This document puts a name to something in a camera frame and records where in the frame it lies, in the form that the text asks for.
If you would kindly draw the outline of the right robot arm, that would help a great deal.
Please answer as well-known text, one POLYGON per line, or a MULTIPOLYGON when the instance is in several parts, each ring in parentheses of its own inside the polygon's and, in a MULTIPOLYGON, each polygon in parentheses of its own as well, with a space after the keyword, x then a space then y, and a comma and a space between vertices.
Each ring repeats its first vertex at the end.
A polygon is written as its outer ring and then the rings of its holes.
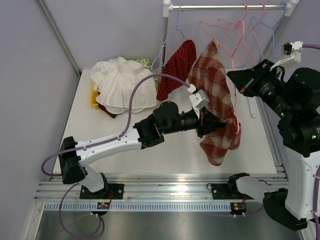
POLYGON ((320 218, 320 73, 300 67, 288 81, 284 75, 283 67, 267 59, 227 73, 240 94, 260 98, 279 117, 290 164, 288 188, 267 190, 257 199, 272 220, 298 231, 320 218))

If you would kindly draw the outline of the aluminium mounting rail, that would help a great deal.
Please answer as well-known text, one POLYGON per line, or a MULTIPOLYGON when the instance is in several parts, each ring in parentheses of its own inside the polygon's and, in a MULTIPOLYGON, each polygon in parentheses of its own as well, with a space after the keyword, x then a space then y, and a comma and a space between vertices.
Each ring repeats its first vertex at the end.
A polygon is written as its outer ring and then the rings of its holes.
MULTIPOLYGON (((253 178, 263 179, 271 185, 286 187, 288 176, 282 163, 275 163, 277 173, 250 173, 253 178)), ((105 173, 107 182, 124 184, 124 202, 204 202, 212 199, 208 183, 226 183, 233 173, 203 174, 122 174, 105 173)), ((54 177, 41 181, 35 192, 35 201, 57 201, 70 188, 62 180, 54 177)), ((81 187, 76 186, 66 197, 67 201, 77 201, 81 187)))

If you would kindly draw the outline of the blue hanger with plaid skirt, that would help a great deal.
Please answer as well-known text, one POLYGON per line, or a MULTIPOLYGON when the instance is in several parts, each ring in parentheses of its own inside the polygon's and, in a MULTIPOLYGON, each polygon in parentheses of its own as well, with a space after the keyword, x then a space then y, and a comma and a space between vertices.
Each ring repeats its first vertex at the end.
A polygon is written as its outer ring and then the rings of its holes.
POLYGON ((180 6, 178 6, 174 28, 171 32, 168 32, 170 11, 173 10, 174 5, 172 4, 171 0, 163 0, 162 1, 162 6, 163 6, 163 8, 162 8, 162 16, 163 16, 162 45, 160 47, 158 56, 154 58, 154 60, 151 64, 151 68, 155 73, 162 72, 165 65, 166 65, 166 50, 167 50, 168 39, 170 38, 170 36, 175 33, 179 33, 184 41, 187 40, 187 38, 184 36, 181 29, 179 29, 180 10, 183 5, 184 4, 182 3, 180 6))

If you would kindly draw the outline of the dark red plaid skirt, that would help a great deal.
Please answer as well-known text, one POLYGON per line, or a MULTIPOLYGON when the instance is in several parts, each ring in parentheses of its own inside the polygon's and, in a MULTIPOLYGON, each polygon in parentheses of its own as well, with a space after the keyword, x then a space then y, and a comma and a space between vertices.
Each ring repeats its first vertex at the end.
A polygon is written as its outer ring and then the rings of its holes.
POLYGON ((105 112, 107 115, 109 115, 111 118, 115 119, 117 114, 111 113, 107 110, 107 108, 101 104, 98 104, 99 109, 101 109, 103 112, 105 112))

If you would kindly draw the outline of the beige red plaid skirt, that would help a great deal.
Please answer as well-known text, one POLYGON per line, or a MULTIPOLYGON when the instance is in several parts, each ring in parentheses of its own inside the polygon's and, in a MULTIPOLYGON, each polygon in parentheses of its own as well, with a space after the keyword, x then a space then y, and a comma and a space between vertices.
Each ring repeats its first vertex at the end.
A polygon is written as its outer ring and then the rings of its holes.
POLYGON ((242 129, 234 112, 226 70, 214 41, 209 42, 196 60, 188 74, 188 81, 207 94, 207 109, 226 123, 225 127, 208 134, 200 143, 208 161, 220 166, 227 151, 240 146, 242 129))

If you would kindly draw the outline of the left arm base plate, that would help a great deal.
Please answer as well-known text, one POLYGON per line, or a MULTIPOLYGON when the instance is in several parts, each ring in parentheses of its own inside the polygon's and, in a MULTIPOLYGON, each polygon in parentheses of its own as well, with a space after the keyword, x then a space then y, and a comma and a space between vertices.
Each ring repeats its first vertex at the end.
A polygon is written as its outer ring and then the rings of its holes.
POLYGON ((124 196, 122 183, 109 183, 108 190, 102 189, 97 192, 90 192, 85 186, 81 187, 79 198, 82 200, 122 200, 124 196))

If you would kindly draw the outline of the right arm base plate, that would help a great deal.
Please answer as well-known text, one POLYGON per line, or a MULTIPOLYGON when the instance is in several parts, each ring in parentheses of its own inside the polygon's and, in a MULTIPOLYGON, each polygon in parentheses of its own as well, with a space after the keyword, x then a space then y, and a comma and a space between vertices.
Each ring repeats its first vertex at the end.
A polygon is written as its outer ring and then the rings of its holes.
POLYGON ((214 200, 245 200, 247 198, 237 189, 229 187, 227 183, 212 183, 210 188, 214 200))

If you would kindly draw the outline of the lemon print skirt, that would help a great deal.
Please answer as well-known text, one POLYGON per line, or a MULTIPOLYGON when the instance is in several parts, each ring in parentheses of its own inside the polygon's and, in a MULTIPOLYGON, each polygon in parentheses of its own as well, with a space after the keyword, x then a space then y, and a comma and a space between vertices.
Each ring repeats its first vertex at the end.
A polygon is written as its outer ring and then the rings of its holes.
MULTIPOLYGON (((133 61, 142 64, 142 67, 145 68, 145 69, 148 69, 152 74, 155 74, 155 73, 156 73, 156 72, 154 71, 154 69, 152 68, 152 66, 151 66, 151 64, 150 64, 150 61, 149 61, 148 59, 145 59, 145 58, 136 58, 136 59, 133 59, 133 61)), ((155 88, 156 88, 156 90, 158 90, 161 77, 160 77, 160 76, 155 76, 153 79, 154 79, 155 88)))

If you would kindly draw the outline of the white pleated skirt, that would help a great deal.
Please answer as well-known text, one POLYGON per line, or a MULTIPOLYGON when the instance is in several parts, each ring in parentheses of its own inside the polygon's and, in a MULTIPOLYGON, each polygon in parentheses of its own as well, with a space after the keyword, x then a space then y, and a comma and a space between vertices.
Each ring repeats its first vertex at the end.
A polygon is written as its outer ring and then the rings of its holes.
MULTIPOLYGON (((97 62, 90 72, 90 79, 98 104, 113 114, 129 110, 130 97, 135 86, 152 73, 143 65, 119 56, 107 61, 97 62)), ((132 100, 132 112, 139 113, 158 104, 154 78, 144 81, 136 90, 132 100)))

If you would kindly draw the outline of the pink hanger with plaid skirt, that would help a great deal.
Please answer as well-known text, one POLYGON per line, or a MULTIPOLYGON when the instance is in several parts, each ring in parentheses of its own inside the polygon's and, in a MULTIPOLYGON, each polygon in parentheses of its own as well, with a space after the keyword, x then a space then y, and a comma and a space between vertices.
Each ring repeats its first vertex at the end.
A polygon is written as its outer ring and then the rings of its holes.
MULTIPOLYGON (((231 69, 235 70, 235 58, 236 58, 236 53, 237 50, 239 48, 239 43, 235 44, 235 48, 234 50, 229 50, 225 45, 223 45, 217 38, 213 38, 213 40, 216 42, 217 46, 220 47, 230 58, 231 58, 231 69)), ((237 126, 237 131, 236 131, 236 135, 239 134, 240 132, 240 121, 239 121, 239 115, 238 115, 238 108, 237 108, 237 91, 236 91, 236 87, 233 87, 233 96, 234 96, 234 115, 236 117, 236 126, 237 126)))

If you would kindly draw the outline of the blue wire hanger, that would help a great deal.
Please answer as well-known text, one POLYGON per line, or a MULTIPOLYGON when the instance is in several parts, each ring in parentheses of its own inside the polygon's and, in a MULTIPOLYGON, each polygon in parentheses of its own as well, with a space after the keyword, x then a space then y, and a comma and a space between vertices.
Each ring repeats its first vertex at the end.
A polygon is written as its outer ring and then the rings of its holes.
POLYGON ((276 31, 279 28, 280 23, 282 22, 282 20, 285 17, 285 13, 286 13, 288 4, 286 2, 282 2, 281 5, 283 5, 283 7, 284 7, 283 13, 273 26, 268 25, 263 21, 258 21, 258 19, 255 16, 253 16, 250 20, 251 22, 253 20, 255 20, 258 25, 262 25, 262 26, 266 27, 267 29, 271 30, 271 40, 269 41, 266 48, 271 49, 270 55, 272 57, 272 60, 274 60, 274 61, 276 60, 276 31))

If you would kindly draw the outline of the yellow plastic tray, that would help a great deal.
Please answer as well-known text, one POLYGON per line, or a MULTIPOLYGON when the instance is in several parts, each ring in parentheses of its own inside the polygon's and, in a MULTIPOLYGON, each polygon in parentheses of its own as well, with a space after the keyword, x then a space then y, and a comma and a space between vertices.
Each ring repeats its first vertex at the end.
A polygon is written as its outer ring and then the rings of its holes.
POLYGON ((94 91, 94 85, 91 85, 91 90, 90 90, 90 105, 95 108, 95 109, 99 109, 99 104, 97 102, 97 96, 99 95, 99 92, 94 91))

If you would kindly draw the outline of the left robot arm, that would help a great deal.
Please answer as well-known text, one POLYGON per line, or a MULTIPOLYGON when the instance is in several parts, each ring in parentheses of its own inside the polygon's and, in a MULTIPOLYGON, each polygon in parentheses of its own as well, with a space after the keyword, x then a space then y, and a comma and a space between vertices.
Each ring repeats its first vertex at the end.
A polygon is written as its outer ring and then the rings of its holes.
POLYGON ((62 182, 80 184, 96 199, 109 197, 111 190, 106 176, 93 170, 89 166, 91 163, 122 152, 154 147, 163 143, 167 134, 195 130, 202 138, 225 126, 226 123, 206 107, 179 112, 176 103, 165 101, 120 135, 79 142, 73 136, 65 138, 58 155, 62 182))

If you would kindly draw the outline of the pink wire hanger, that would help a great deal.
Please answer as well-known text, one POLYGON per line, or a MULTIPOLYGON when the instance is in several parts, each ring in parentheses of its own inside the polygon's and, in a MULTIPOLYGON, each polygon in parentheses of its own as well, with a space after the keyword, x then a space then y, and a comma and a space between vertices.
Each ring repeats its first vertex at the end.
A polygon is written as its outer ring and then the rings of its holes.
MULTIPOLYGON (((249 45, 245 42, 245 36, 246 36, 246 32, 248 33, 252 33, 255 39, 255 43, 260 51, 260 55, 262 57, 262 59, 264 59, 264 53, 263 50, 261 48, 261 45, 259 43, 259 40, 257 38, 256 35, 256 28, 258 26, 257 23, 255 23, 252 27, 247 27, 245 24, 245 18, 247 17, 247 14, 249 12, 249 7, 246 3, 241 3, 244 7, 245 7, 245 15, 243 16, 242 19, 240 19, 237 23, 234 22, 229 22, 226 21, 223 18, 219 18, 217 21, 217 27, 221 28, 224 33, 228 36, 228 38, 231 40, 231 42, 235 45, 235 44, 239 44, 239 47, 237 49, 237 52, 240 51, 240 53, 245 56, 249 62, 250 65, 248 65, 247 63, 245 63, 241 58, 239 58, 237 56, 236 53, 236 58, 234 59, 234 67, 235 67, 235 62, 241 62, 245 67, 253 67, 255 66, 258 62, 255 61, 255 57, 251 52, 251 49, 249 48, 249 45)), ((266 5, 263 2, 259 3, 262 8, 263 8, 263 14, 261 15, 260 19, 258 21, 261 21, 263 19, 263 17, 266 14, 266 5)))

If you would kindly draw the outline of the red polka dot skirt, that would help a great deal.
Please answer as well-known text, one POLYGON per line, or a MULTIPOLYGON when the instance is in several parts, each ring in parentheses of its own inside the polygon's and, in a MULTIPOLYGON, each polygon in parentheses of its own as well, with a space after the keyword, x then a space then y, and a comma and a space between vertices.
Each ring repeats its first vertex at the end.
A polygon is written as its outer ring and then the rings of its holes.
MULTIPOLYGON (((196 59, 197 51, 195 43, 192 40, 186 40, 167 61, 162 73, 176 77, 185 82, 196 59)), ((172 91, 181 86, 182 84, 180 82, 162 76, 158 86, 156 99, 158 101, 165 101, 172 91)))

